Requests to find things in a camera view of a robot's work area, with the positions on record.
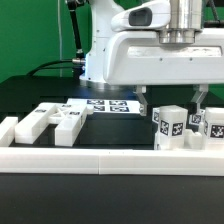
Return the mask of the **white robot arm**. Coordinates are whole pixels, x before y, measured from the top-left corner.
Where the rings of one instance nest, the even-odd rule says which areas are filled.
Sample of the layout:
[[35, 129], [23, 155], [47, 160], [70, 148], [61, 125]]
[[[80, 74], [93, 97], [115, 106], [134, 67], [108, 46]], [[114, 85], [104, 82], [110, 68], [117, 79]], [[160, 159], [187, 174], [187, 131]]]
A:
[[114, 0], [66, 0], [70, 12], [88, 3], [92, 46], [76, 61], [80, 80], [99, 88], [133, 86], [145, 115], [149, 85], [197, 87], [200, 104], [210, 84], [224, 83], [224, 23], [203, 20], [213, 0], [149, 0], [123, 9]]

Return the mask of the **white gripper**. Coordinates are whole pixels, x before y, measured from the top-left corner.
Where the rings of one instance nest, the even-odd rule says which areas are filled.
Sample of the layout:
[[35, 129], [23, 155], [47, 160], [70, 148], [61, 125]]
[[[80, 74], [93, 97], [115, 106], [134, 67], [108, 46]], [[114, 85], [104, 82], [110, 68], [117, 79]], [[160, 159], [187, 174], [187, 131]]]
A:
[[224, 83], [224, 29], [206, 28], [193, 44], [161, 44], [153, 31], [119, 32], [106, 47], [103, 77], [111, 85], [136, 86], [141, 116], [147, 115], [145, 86], [199, 84], [191, 99], [198, 114], [207, 84]]

